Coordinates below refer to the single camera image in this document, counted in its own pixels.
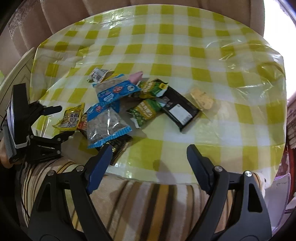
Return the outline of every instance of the silver bolt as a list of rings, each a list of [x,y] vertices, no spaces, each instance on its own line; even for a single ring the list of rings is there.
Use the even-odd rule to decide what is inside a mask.
[[[48,176],[52,176],[53,174],[55,174],[55,171],[54,171],[54,170],[50,170],[50,171],[48,171],[48,173],[47,173]]]
[[[84,166],[82,166],[82,165],[76,167],[76,171],[78,171],[78,172],[82,172],[83,169],[84,169]]]
[[[250,171],[245,171],[244,173],[245,173],[245,175],[246,175],[247,177],[251,177],[251,176],[252,176],[252,172],[250,172]]]
[[[221,172],[223,170],[223,167],[221,166],[215,166],[215,171],[216,172]]]

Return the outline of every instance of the green snack package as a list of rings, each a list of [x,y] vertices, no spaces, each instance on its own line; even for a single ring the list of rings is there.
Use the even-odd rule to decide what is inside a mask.
[[[157,103],[157,101],[146,99],[136,107],[128,109],[126,112],[133,115],[131,120],[134,122],[136,128],[140,128],[148,120],[153,119],[160,110],[161,106]]]
[[[141,88],[141,91],[135,93],[135,97],[153,99],[154,97],[161,97],[167,90],[168,84],[157,81],[141,81],[138,87]]]

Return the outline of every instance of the table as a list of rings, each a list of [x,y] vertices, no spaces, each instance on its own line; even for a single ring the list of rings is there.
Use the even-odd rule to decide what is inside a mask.
[[[134,130],[132,144],[109,173],[196,183],[186,159],[186,147],[195,144],[229,172],[260,171],[273,180],[285,144],[283,59],[247,26],[207,10],[152,4],[107,11],[60,30],[37,49],[30,99],[62,105],[63,111],[39,118],[33,125],[38,135],[57,134],[52,125],[65,108],[85,102],[86,111],[97,102],[86,81],[95,67],[127,75],[143,71],[189,100],[193,87],[215,100],[184,134],[165,114]],[[86,146],[75,133],[63,154],[83,164],[96,152]]]

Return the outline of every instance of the striped blanket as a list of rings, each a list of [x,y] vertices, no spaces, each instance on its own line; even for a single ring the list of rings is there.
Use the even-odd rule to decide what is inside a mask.
[[[30,214],[41,183],[49,170],[72,171],[78,164],[67,158],[38,165],[26,164],[22,176],[22,198]],[[254,174],[261,191],[264,180]],[[66,199],[73,226],[83,231],[70,190]],[[185,240],[201,215],[208,195],[196,184],[162,185],[104,176],[90,198],[103,224],[115,241]],[[216,231],[225,228],[233,192],[229,191]],[[26,224],[29,218],[23,210]]]

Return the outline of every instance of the floor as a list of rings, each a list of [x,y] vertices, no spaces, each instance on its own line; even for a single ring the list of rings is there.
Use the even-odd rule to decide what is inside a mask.
[[[287,99],[296,92],[296,27],[277,0],[264,0],[264,38],[284,58]]]

